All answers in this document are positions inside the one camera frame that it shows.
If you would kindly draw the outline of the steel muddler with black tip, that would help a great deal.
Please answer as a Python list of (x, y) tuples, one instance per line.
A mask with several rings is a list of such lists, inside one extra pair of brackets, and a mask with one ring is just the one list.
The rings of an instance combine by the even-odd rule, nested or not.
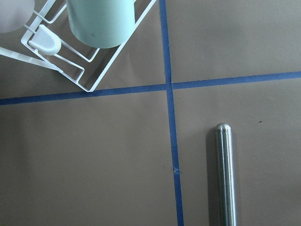
[(236, 226), (237, 206), (231, 126), (220, 123), (215, 127), (218, 186), (222, 226)]

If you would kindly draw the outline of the pink cup on rack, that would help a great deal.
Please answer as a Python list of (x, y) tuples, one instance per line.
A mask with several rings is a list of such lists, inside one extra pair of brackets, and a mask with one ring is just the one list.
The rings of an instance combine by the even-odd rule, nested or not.
[(35, 0), (1, 0), (0, 33), (15, 31), (31, 18)]

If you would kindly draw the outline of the mint green cup on rack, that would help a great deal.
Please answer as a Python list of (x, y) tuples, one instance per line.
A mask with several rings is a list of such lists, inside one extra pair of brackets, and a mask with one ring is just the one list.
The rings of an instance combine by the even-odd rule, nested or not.
[(66, 4), (71, 32), (90, 47), (116, 47), (134, 31), (133, 0), (68, 0)]

